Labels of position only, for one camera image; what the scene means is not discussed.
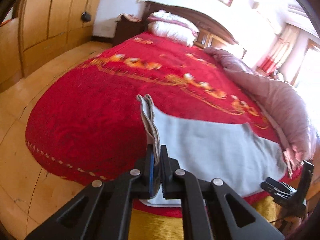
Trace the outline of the grey pants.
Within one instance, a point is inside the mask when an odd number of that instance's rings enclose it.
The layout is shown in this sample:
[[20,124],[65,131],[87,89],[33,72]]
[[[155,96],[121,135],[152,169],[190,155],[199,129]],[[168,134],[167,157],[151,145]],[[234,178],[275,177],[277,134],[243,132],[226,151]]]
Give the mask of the grey pants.
[[260,193],[268,177],[285,176],[280,145],[256,135],[249,124],[178,118],[160,111],[149,94],[137,99],[155,164],[164,145],[180,168],[205,181],[220,178],[241,197]]

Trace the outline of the red floral bed blanket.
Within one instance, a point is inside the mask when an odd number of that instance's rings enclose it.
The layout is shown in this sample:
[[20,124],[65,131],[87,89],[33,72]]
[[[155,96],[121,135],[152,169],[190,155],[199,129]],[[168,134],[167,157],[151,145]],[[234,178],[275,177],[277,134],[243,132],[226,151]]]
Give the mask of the red floral bed blanket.
[[202,49],[142,33],[60,77],[28,119],[25,143],[50,173],[87,185],[114,180],[146,155],[138,95],[178,118],[249,124],[280,145],[260,107]]

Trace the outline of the pink quilt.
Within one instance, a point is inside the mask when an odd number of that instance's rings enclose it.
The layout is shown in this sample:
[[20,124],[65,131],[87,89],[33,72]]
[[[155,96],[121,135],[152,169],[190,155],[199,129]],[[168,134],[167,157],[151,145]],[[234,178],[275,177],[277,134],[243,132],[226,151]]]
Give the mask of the pink quilt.
[[284,148],[289,175],[302,161],[314,158],[316,129],[306,103],[293,86],[258,74],[226,50],[207,47],[203,51],[221,64],[226,75],[261,108]]

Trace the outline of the red and white curtain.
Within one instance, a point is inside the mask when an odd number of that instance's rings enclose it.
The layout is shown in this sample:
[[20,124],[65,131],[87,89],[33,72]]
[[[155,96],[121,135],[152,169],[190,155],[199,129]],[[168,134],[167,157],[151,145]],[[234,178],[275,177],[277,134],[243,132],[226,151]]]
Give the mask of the red and white curtain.
[[293,50],[299,33],[300,29],[298,27],[287,23],[279,34],[276,43],[258,68],[267,75],[279,69]]

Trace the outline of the dark wooden headboard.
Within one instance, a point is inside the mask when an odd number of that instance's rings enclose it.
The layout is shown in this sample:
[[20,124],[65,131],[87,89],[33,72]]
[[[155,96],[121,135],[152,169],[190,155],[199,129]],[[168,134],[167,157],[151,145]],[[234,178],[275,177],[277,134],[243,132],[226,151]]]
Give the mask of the dark wooden headboard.
[[147,22],[149,15],[159,10],[165,10],[193,22],[200,30],[198,37],[194,42],[196,46],[200,48],[222,48],[240,59],[243,59],[246,55],[247,50],[239,44],[232,33],[222,24],[210,16],[190,8],[166,5],[154,1],[145,1],[142,14],[143,22]]

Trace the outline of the dark wooden nightstand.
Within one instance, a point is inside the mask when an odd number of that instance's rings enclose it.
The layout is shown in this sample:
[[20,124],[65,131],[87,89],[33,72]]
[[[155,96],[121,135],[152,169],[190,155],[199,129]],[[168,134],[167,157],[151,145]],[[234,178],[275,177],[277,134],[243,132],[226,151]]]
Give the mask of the dark wooden nightstand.
[[113,38],[113,46],[142,33],[144,24],[142,22],[132,22],[129,20],[119,20],[116,25],[116,31]]

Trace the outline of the small black bag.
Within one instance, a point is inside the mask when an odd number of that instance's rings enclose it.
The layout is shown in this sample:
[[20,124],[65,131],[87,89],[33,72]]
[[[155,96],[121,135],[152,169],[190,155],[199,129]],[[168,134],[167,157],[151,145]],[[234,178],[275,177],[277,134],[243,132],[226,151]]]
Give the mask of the small black bag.
[[81,14],[81,20],[82,22],[90,22],[91,21],[91,14],[84,11],[82,14]]

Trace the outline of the cloth on nightstand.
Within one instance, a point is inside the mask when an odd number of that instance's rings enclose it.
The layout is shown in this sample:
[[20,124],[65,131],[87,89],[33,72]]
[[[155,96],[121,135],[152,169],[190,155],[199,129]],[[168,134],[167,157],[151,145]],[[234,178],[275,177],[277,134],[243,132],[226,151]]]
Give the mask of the cloth on nightstand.
[[132,14],[122,13],[117,17],[117,22],[119,22],[119,21],[127,21],[127,22],[137,23],[137,22],[141,22],[142,19],[138,18],[137,16],[132,15]]

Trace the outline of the wooden wardrobe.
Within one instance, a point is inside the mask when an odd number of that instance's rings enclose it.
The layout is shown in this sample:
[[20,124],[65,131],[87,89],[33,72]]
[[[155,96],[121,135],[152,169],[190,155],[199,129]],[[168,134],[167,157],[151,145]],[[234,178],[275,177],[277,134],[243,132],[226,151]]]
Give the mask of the wooden wardrobe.
[[[17,0],[1,23],[1,90],[88,42],[100,0]],[[91,14],[82,22],[81,14]]]

